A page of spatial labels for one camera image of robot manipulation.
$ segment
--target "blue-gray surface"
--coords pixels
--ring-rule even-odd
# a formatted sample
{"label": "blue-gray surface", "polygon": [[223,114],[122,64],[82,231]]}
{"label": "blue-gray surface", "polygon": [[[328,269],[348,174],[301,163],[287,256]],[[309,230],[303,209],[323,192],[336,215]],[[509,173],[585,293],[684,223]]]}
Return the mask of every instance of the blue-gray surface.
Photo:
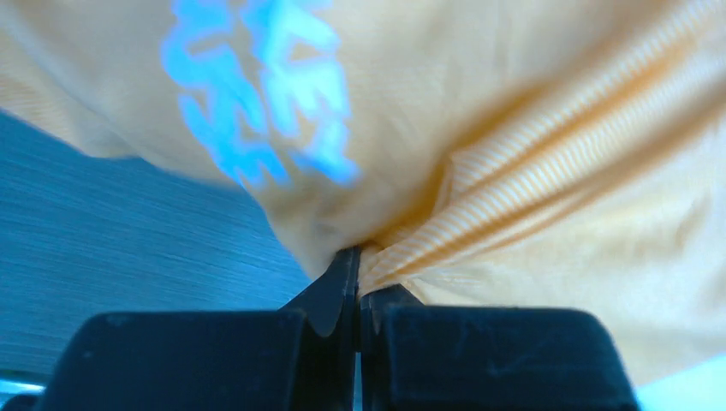
{"label": "blue-gray surface", "polygon": [[306,284],[246,194],[0,113],[0,371],[49,373],[94,313],[275,308]]}

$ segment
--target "wrinkled cloth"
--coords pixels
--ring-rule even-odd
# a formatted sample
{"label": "wrinkled cloth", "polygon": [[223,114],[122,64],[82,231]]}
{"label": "wrinkled cloth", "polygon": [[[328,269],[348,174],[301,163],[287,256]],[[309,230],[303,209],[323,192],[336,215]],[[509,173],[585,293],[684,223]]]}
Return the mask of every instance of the wrinkled cloth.
{"label": "wrinkled cloth", "polygon": [[726,352],[726,0],[5,0],[0,107],[246,189],[313,278]]}

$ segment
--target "yellow garment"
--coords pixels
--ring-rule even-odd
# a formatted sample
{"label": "yellow garment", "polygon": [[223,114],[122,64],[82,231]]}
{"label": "yellow garment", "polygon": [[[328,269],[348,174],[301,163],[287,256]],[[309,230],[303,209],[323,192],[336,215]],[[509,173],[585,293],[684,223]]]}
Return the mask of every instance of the yellow garment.
{"label": "yellow garment", "polygon": [[[172,3],[5,0],[0,106],[93,156],[230,182],[160,61],[191,24]],[[187,3],[244,22],[190,53],[228,45],[254,90],[282,87],[266,83],[287,66],[267,64],[276,38],[255,19],[305,13]],[[362,293],[402,283],[429,304],[580,308],[636,384],[726,351],[726,0],[334,0],[306,16],[336,45],[324,58],[345,72],[336,119],[360,173],[345,185],[301,165],[341,166],[311,154],[345,111],[328,99],[321,114],[322,89],[298,95],[294,132],[249,122],[236,138],[282,159],[290,183],[240,182],[312,277],[362,243]],[[217,75],[217,88],[188,79],[209,112],[237,92]]]}

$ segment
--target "black clamp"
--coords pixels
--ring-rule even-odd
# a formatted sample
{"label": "black clamp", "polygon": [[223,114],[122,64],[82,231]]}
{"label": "black clamp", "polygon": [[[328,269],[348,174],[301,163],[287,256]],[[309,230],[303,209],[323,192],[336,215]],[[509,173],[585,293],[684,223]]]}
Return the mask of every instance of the black clamp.
{"label": "black clamp", "polygon": [[424,306],[402,286],[357,301],[359,257],[277,311],[93,317],[29,409],[351,410],[358,352],[365,411],[638,409],[593,316]]}

